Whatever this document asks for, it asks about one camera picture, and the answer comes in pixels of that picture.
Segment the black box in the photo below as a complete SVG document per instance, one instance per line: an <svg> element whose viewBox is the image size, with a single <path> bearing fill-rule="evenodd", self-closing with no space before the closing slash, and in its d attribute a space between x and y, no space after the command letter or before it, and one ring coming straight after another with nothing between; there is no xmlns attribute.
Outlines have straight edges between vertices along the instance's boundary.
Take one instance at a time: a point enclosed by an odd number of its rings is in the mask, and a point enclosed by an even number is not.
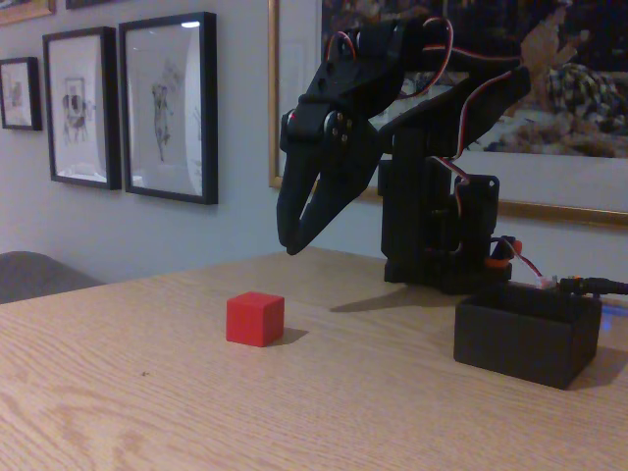
<svg viewBox="0 0 628 471"><path fill-rule="evenodd" d="M596 356L601 319L598 299L499 285L456 307L453 358L564 390Z"/></svg>

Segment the red cube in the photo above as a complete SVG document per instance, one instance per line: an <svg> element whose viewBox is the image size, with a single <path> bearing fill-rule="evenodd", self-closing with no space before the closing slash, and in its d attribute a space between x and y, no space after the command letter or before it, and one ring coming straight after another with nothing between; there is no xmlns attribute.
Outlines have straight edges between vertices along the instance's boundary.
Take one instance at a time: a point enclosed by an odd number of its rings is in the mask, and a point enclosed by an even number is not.
<svg viewBox="0 0 628 471"><path fill-rule="evenodd" d="M262 292L246 292L227 301L227 340L266 346L284 336L285 300Z"/></svg>

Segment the black picture frame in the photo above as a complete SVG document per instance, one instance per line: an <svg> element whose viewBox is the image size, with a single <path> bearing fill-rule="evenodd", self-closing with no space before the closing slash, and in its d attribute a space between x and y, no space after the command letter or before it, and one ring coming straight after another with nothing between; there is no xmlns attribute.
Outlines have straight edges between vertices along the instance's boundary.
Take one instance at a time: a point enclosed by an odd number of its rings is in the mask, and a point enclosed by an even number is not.
<svg viewBox="0 0 628 471"><path fill-rule="evenodd" d="M131 176L131 131L127 34L137 29L200 23L200 88L201 88L201 161L202 194L192 195L133 185ZM142 20L119 25L121 58L121 96L123 147L125 150L125 183L129 193L212 205L218 204L218 99L216 15L208 12Z"/></svg>
<svg viewBox="0 0 628 471"><path fill-rule="evenodd" d="M76 10L78 8L93 7L103 3L111 3L116 0L66 0L66 8L68 10Z"/></svg>
<svg viewBox="0 0 628 471"><path fill-rule="evenodd" d="M64 39L98 36L102 70L105 167L107 182L93 182L79 178L57 175L55 159L54 120L50 77L50 43ZM118 110L118 62L116 51L116 29L113 27L91 27L74 31L46 34L43 36L44 77L46 88L46 118L48 123L48 147L50 156L50 177L53 182L71 183L102 189L122 189L122 169L120 157L120 120Z"/></svg>
<svg viewBox="0 0 628 471"><path fill-rule="evenodd" d="M30 126L28 125L9 125L7 124L4 85L1 74L2 67L12 64L26 64L26 73L28 79L28 98L30 101ZM0 109L2 112L2 128L14 131L42 131L43 124L41 119L41 91L39 88L39 65L36 57L21 57L17 59L3 59L0 61Z"/></svg>

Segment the wire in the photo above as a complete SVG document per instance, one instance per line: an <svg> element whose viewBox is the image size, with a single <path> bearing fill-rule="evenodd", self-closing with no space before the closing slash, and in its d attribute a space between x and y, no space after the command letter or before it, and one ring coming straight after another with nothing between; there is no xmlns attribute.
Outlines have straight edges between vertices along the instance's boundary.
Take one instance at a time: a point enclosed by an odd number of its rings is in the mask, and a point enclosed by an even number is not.
<svg viewBox="0 0 628 471"><path fill-rule="evenodd" d="M464 152L464 135L466 133L467 111L469 109L469 105L471 104L471 102L475 99L476 96L482 93L486 88L488 88L489 86L491 86L492 84L500 80L508 79L510 76L512 76L512 71L508 71L505 74L501 74L500 76L491 78L490 80L487 80L484 83L482 83L480 86L478 86L467 97L467 99L464 102L464 105L462 105L462 111L460 112L460 127L458 129L458 150L455 154L455 157L450 159L451 162L459 159L460 156L462 155L462 152Z"/></svg>
<svg viewBox="0 0 628 471"><path fill-rule="evenodd" d="M532 263L530 260L528 260L526 257L524 257L523 255L521 255L519 252L517 252L512 246L512 244L508 241L508 239L506 239L505 237L494 237L491 239L491 242L503 242L506 245L508 245L508 247L510 247L510 250L512 250L512 253L514 254L514 256L517 257L517 259L519 259L519 261L521 261L524 265L526 265L530 269L530 271L534 273L534 276L537 279L540 280L543 277L543 274L536 267L536 265Z"/></svg>
<svg viewBox="0 0 628 471"><path fill-rule="evenodd" d="M457 165L453 165L451 162L448 162L447 160L441 158L441 157L436 157L436 156L431 156L429 157L430 159L434 159L436 160L439 164L441 164L443 167L449 169L452 173L458 175L461 180L459 183L456 184L455 189L453 190L453 193L455 195L455 202L458 206L458 218L462 217L462 200L460 199L460 187L461 186L467 186L469 185L471 178L469 177L469 175L464 172L462 169L460 169ZM458 246L458 249L454 252L457 253L458 251L460 251L462 249L462 243L460 243L460 245Z"/></svg>
<svg viewBox="0 0 628 471"><path fill-rule="evenodd" d="M330 60L330 56L332 54L332 44L334 43L334 39L336 39L338 36L340 36L342 39L344 39L344 42L346 44L348 44L349 49L351 49L351 53L353 54L353 60L357 59L357 53L355 52L355 46L353 45L353 41L351 40L351 38L349 37L349 35L344 32L344 31L337 31L334 33L334 35L330 38L330 42L327 44L327 60Z"/></svg>
<svg viewBox="0 0 628 471"><path fill-rule="evenodd" d="M443 44L430 44L423 48L423 51L432 52L432 51L442 51L446 48ZM511 62L511 61L521 61L521 56L486 56L484 54L478 54L476 52L471 52L466 49L462 49L460 47L454 47L452 49L452 53L459 54L462 56L467 56L472 59L480 59L488 62Z"/></svg>
<svg viewBox="0 0 628 471"><path fill-rule="evenodd" d="M441 65L441 68L439 69L439 71L437 73L434 74L434 76L432 77L432 79L430 80L430 82L424 86L421 90L419 91L415 91L414 93L410 93L408 95L401 95L397 98L397 100L407 100L408 98L414 98L420 95L423 95L425 93L428 92L428 90L430 88L432 88L432 86L441 79L441 77L443 76L443 74L445 73L445 69L447 68L447 65L449 64L449 59L451 58L451 51L453 50L453 25L451 24L451 22L447 19L447 18L439 18L439 17L432 17L429 18L428 20L426 20L425 23L423 23L423 27L427 26L429 23L432 22L443 22L445 23L445 28L447 30L447 32L449 33L449 38L447 41L447 48L446 48L446 53L445 53L445 59L443 60L443 64Z"/></svg>

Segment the framed painting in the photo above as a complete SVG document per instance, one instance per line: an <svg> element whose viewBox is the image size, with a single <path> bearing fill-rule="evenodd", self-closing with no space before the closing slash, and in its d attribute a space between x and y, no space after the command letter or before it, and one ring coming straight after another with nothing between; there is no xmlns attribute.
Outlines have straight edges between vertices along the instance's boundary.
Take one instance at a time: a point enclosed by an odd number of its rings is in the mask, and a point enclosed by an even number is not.
<svg viewBox="0 0 628 471"><path fill-rule="evenodd" d="M5 130L41 131L41 96L36 57L0 61L0 104Z"/></svg>
<svg viewBox="0 0 628 471"><path fill-rule="evenodd" d="M43 36L54 182L121 189L116 30Z"/></svg>
<svg viewBox="0 0 628 471"><path fill-rule="evenodd" d="M0 0L0 25L55 13L55 0Z"/></svg>
<svg viewBox="0 0 628 471"><path fill-rule="evenodd" d="M270 185L280 187L281 115L294 108L337 30L447 17L519 41L532 91L458 161L501 182L501 216L628 227L628 5L583 0L269 0ZM431 73L406 75L411 93ZM466 77L445 73L423 97L395 101L376 128ZM377 201L377 175L363 195Z"/></svg>
<svg viewBox="0 0 628 471"><path fill-rule="evenodd" d="M76 8L92 7L94 5L101 5L103 3L111 3L119 0L66 0L66 8L68 10L74 10Z"/></svg>
<svg viewBox="0 0 628 471"><path fill-rule="evenodd" d="M216 16L120 25L127 191L218 203Z"/></svg>

